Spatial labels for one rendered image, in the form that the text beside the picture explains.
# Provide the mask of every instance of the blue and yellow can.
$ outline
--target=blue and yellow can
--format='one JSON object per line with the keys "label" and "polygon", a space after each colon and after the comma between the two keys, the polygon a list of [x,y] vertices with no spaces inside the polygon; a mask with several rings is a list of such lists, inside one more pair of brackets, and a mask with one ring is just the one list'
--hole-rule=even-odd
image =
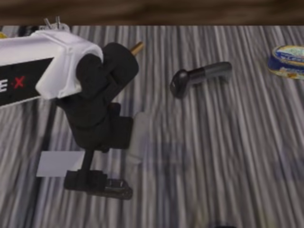
{"label": "blue and yellow can", "polygon": [[268,69],[278,76],[304,79],[304,46],[276,47],[269,58]]}

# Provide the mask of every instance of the gray wooden surface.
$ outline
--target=gray wooden surface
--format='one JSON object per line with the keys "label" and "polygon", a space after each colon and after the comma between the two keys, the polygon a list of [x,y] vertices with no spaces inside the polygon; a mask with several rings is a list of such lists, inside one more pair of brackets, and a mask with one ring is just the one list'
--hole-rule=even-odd
{"label": "gray wooden surface", "polygon": [[[2,30],[16,34],[17,27]],[[0,111],[0,227],[304,227],[303,82],[266,68],[278,45],[303,44],[304,27],[73,27],[99,44],[142,41],[140,72],[117,97],[123,115],[145,111],[150,137],[130,164],[124,151],[94,167],[125,177],[131,201],[63,190],[35,178],[41,150],[80,150],[48,101]],[[230,61],[228,85],[205,82],[179,101],[168,84],[180,68]]]}

